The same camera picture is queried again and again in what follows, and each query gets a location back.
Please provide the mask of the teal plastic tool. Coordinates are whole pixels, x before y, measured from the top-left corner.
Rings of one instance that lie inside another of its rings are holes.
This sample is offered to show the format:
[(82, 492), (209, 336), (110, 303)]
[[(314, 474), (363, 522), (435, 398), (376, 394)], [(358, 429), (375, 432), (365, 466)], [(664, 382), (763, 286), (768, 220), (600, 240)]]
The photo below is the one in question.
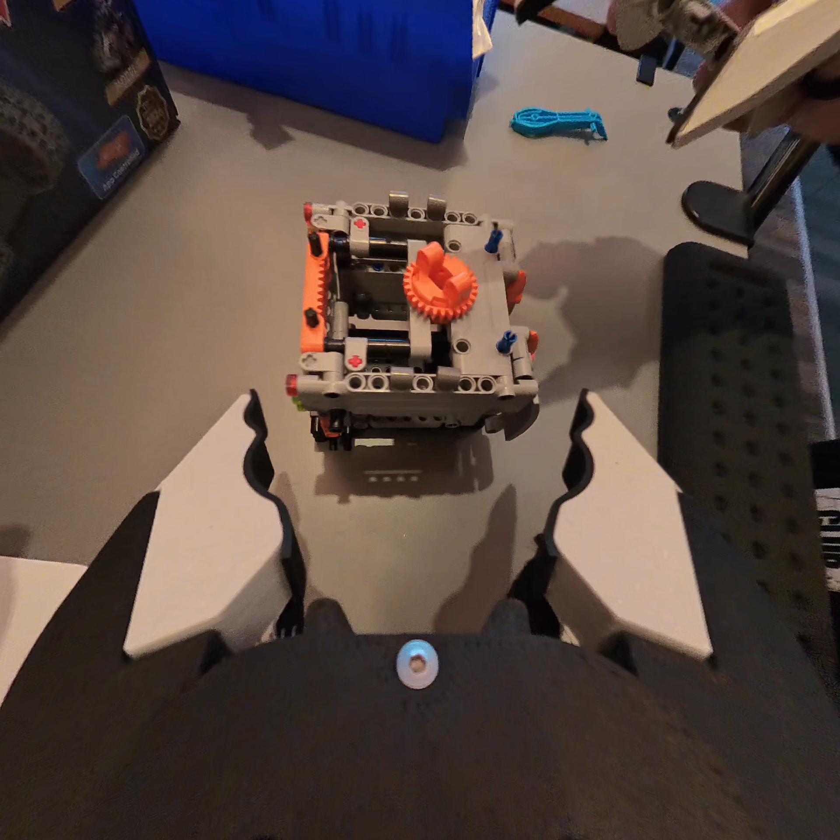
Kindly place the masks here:
[(525, 138), (571, 137), (607, 141), (602, 115), (591, 109), (554, 111), (546, 108), (524, 108), (516, 111), (510, 129)]

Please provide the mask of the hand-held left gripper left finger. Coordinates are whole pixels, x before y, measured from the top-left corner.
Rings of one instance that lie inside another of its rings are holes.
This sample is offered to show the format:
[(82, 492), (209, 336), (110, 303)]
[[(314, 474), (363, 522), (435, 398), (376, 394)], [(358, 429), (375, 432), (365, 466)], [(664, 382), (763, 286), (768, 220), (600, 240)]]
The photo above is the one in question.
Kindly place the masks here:
[(233, 652), (302, 634), (307, 571), (256, 391), (238, 397), (157, 487), (123, 642), (150, 655), (204, 632)]

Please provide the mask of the toy robot kit box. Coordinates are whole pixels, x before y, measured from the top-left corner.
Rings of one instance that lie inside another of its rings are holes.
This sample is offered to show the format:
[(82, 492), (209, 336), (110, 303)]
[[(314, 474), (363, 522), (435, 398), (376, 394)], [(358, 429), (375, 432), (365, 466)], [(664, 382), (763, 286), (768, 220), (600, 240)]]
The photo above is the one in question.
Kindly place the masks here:
[(1, 2), (1, 320), (179, 125), (135, 2)]

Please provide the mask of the wood top desk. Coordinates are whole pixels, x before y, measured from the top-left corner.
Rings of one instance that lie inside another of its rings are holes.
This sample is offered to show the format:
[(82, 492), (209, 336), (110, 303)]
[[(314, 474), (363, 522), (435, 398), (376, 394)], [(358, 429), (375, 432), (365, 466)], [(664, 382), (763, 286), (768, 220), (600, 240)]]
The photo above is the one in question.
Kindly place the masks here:
[(593, 43), (617, 54), (637, 60), (636, 81), (651, 88), (658, 69), (669, 72), (676, 65), (682, 47), (673, 46), (671, 40), (658, 35), (637, 48), (625, 48), (609, 29), (608, 18), (612, 2), (601, 1), (499, 1), (499, 9), (513, 15), (519, 25), (528, 21), (564, 32), (569, 36)]

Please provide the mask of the toy brick robot model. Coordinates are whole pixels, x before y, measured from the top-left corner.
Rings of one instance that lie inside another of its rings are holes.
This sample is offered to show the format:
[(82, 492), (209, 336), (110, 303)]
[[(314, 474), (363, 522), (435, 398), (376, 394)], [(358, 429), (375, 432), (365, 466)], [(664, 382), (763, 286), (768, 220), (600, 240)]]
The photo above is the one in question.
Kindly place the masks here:
[(539, 416), (538, 334), (514, 223), (438, 196), (304, 203), (299, 371), (286, 389), (317, 445), (396, 431), (502, 433)]

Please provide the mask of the blue storage bin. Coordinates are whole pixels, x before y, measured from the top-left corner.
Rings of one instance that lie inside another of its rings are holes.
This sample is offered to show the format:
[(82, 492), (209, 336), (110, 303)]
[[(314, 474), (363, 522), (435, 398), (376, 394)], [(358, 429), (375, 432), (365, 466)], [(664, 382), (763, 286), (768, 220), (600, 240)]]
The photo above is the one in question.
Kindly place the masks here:
[(157, 57), (440, 142), (467, 120), (484, 57), (471, 1), (138, 1)]

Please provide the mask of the black white printed cloth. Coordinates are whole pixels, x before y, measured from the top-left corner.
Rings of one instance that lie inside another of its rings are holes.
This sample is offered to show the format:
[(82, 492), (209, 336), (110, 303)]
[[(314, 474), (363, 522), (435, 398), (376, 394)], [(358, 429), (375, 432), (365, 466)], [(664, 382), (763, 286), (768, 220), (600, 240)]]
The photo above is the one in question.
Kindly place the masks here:
[(811, 463), (826, 585), (839, 595), (839, 439), (813, 444)]

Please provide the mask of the person's right hand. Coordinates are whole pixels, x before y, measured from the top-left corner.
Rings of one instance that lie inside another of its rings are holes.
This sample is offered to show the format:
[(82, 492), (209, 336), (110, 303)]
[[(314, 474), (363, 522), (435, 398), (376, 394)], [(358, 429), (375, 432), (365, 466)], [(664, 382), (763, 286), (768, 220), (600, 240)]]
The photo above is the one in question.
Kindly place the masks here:
[(756, 135), (770, 128), (787, 126), (808, 140), (824, 145), (839, 145), (839, 100), (814, 99), (797, 90), (783, 103), (781, 110), (759, 116), (746, 114), (725, 127), (728, 130)]

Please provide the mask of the black round stand base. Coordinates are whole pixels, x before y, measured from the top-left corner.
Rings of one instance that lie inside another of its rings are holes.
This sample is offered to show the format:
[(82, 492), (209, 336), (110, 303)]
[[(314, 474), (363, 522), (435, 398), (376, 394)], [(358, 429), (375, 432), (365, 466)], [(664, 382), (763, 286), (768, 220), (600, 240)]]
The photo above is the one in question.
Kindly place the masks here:
[(693, 182), (684, 191), (681, 206), (704, 232), (750, 249), (759, 229), (820, 146), (789, 130), (747, 188)]

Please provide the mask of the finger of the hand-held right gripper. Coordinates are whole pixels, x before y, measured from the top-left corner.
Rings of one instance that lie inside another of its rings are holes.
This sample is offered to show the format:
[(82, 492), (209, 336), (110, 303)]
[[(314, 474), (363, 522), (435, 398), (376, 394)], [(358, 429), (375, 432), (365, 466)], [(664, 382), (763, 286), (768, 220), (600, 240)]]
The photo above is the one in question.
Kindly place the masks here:
[(838, 98), (839, 8), (832, 1), (778, 2), (746, 24), (679, 119), (667, 142), (675, 148), (743, 118), (750, 130), (791, 116), (807, 101)]

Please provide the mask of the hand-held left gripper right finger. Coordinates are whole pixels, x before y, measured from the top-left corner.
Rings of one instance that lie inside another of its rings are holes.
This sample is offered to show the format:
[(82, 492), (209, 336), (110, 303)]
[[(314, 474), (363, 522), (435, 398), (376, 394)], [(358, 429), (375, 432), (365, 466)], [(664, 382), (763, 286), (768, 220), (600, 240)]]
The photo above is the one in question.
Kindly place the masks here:
[(607, 653), (637, 637), (692, 659), (713, 654), (681, 490), (600, 396), (570, 424), (564, 492), (511, 584), (530, 633)]

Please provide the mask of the white tablet stand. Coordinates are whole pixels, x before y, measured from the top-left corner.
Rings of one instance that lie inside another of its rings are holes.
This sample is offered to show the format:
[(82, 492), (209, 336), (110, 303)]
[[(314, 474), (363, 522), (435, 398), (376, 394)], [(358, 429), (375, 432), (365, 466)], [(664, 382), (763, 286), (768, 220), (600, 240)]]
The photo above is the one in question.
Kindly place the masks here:
[(1, 557), (1, 700), (86, 571), (85, 566), (73, 563)]

